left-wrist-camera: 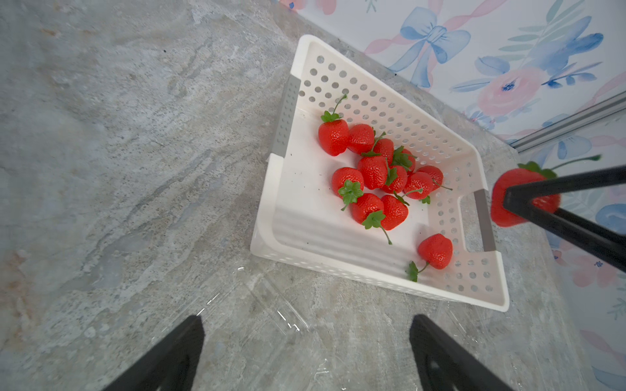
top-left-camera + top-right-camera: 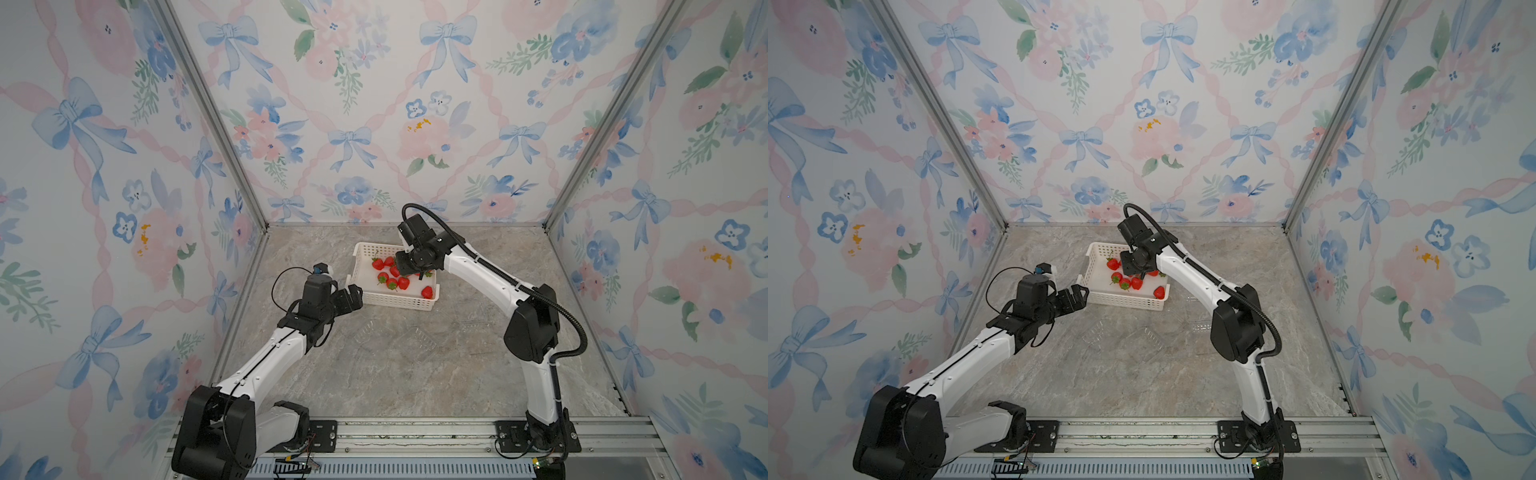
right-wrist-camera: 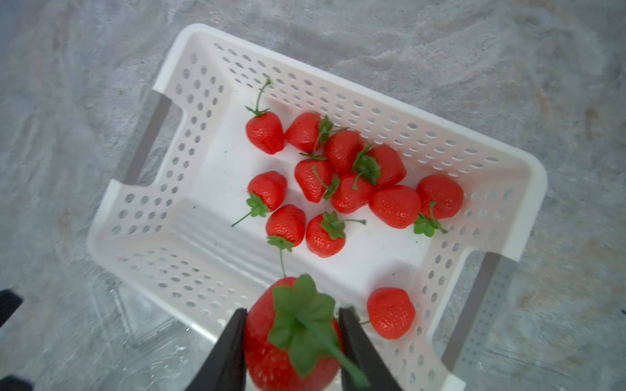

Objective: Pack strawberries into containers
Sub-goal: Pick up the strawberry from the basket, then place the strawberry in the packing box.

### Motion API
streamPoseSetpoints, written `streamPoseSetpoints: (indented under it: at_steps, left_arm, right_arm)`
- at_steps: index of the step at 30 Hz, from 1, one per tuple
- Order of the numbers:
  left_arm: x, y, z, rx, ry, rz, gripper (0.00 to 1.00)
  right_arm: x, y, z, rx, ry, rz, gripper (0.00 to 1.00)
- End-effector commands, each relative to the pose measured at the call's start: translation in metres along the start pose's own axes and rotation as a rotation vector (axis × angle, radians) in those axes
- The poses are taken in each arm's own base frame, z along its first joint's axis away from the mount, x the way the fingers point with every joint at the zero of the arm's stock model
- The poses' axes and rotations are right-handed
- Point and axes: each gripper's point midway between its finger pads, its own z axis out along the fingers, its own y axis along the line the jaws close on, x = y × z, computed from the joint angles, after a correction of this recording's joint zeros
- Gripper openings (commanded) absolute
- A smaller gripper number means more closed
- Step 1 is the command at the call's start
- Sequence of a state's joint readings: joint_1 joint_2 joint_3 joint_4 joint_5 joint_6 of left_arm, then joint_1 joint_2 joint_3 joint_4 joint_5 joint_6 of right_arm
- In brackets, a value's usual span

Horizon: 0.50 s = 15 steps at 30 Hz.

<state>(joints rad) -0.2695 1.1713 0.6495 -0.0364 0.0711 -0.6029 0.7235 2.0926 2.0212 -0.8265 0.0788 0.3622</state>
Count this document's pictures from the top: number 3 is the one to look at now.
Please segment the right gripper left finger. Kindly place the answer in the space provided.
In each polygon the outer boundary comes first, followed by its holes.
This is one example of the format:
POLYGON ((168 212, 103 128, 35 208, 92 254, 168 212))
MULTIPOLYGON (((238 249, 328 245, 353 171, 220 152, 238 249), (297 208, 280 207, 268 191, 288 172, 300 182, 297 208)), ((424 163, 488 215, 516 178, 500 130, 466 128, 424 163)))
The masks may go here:
POLYGON ((211 350, 209 357, 185 389, 220 391, 246 389, 244 331, 246 309, 237 309, 211 350))

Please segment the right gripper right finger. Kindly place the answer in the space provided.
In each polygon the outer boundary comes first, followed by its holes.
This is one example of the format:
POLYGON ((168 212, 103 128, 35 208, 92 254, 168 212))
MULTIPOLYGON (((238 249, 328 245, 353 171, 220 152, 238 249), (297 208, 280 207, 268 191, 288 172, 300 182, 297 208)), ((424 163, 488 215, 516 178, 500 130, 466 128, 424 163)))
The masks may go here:
MULTIPOLYGON (((375 350, 365 331, 360 325, 360 321, 349 309, 339 310, 338 321, 341 334, 344 354, 368 378, 369 386, 361 390, 397 390, 401 391, 398 382, 391 376, 389 369, 383 363, 381 356, 375 350)), ((342 389, 360 390, 349 372, 342 368, 342 389)))

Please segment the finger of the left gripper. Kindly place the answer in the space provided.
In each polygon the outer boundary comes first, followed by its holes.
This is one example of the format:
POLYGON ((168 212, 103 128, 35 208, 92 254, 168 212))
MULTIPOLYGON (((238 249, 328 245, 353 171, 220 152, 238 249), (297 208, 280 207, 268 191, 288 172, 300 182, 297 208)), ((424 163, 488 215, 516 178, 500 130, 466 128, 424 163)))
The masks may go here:
POLYGON ((24 299, 10 289, 0 291, 0 327, 16 313, 23 302, 24 299))

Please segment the strawberry front with stem down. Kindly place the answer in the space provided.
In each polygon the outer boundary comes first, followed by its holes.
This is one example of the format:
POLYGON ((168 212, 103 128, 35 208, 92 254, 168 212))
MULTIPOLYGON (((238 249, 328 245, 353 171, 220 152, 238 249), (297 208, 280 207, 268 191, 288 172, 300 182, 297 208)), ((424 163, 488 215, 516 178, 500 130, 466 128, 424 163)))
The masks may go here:
POLYGON ((286 277, 283 252, 293 252, 293 248, 303 242, 306 233, 306 215, 295 205, 285 205, 276 210, 267 220, 267 243, 279 249, 280 266, 286 277))

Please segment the white perforated plastic basket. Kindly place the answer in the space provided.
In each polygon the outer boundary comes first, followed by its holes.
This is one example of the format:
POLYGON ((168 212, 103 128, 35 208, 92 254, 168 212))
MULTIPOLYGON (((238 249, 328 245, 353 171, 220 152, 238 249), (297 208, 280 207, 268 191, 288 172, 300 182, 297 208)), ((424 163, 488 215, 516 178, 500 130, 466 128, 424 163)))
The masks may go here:
POLYGON ((283 273, 308 273, 340 307, 365 317, 376 288, 404 289, 417 311, 399 340, 368 336, 406 390, 462 390, 479 369, 548 187, 533 155, 318 68, 204 24, 175 39, 132 142, 88 236, 91 256, 210 340, 283 273), (249 181, 274 170, 285 199, 308 218, 288 146, 268 155, 245 132, 260 104, 289 125, 301 113, 329 117, 368 145, 399 153, 415 187, 443 174, 465 193, 460 212, 433 237, 387 226, 363 207, 347 244, 322 259, 305 244, 283 252, 263 218, 248 218, 249 181))

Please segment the clear plastic clamshell container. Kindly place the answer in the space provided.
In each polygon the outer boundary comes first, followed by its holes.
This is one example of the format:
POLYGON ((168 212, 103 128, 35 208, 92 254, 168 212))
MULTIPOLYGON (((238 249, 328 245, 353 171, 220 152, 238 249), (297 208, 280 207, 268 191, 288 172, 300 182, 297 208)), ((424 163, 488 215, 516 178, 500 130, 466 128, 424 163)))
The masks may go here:
POLYGON ((119 283, 94 299, 104 338, 88 390, 184 390, 214 343, 119 283))

